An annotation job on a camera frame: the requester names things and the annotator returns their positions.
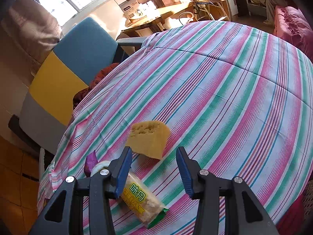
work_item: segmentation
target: yellow sponge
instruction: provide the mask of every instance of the yellow sponge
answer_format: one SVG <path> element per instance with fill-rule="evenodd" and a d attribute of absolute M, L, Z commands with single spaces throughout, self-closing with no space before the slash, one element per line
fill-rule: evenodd
<path fill-rule="evenodd" d="M 126 146 L 135 153 L 161 160 L 170 133 L 170 129 L 161 121 L 136 123 L 131 127 Z"/>

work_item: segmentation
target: gray pants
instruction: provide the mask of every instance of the gray pants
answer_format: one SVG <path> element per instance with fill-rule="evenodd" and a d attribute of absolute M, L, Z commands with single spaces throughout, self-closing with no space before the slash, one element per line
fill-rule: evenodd
<path fill-rule="evenodd" d="M 275 6 L 287 6 L 287 2 L 285 0 L 260 0 L 266 6 L 266 14 L 267 20 L 274 24 L 274 16 L 275 16 Z"/>

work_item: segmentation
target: silver screw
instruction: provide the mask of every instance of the silver screw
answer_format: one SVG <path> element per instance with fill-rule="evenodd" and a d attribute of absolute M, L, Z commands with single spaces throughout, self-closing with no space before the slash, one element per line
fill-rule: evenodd
<path fill-rule="evenodd" d="M 209 172 L 208 172 L 206 169 L 202 169 L 202 170 L 200 170 L 199 172 L 200 172 L 200 174 L 203 175 L 203 176 L 209 175 Z"/>
<path fill-rule="evenodd" d="M 73 176 L 68 176 L 68 177 L 65 179 L 65 181 L 66 181 L 67 183 L 72 183 L 72 182 L 74 181 L 74 177 L 73 177 Z"/>
<path fill-rule="evenodd" d="M 107 170 L 107 169 L 102 169 L 102 170 L 100 171 L 100 174 L 101 174 L 102 176 L 105 176 L 105 175 L 109 174 L 109 170 Z"/>
<path fill-rule="evenodd" d="M 236 183 L 242 183 L 242 178 L 241 178 L 241 177 L 235 177 L 235 178 L 234 178 L 234 181 L 235 181 Z"/>

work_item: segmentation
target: plastic food wrapper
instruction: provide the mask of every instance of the plastic food wrapper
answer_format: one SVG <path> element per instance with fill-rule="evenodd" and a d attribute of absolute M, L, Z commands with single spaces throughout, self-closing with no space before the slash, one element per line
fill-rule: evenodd
<path fill-rule="evenodd" d="M 96 156 L 96 151 L 94 150 L 92 153 L 90 153 L 86 157 L 85 166 L 84 166 L 84 173 L 85 173 L 87 178 L 90 177 L 91 171 L 97 163 L 98 163 L 98 159 Z"/>
<path fill-rule="evenodd" d="M 109 164 L 109 161 L 99 162 L 92 169 L 91 176 Z M 129 170 L 121 197 L 148 229 L 160 222 L 169 211 L 132 170 Z"/>

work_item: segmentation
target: pink sofa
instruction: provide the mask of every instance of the pink sofa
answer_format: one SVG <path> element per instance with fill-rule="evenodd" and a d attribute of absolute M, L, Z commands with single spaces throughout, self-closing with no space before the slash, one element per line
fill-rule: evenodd
<path fill-rule="evenodd" d="M 313 31 L 300 10 L 276 6 L 274 35 L 300 49 L 313 62 Z"/>

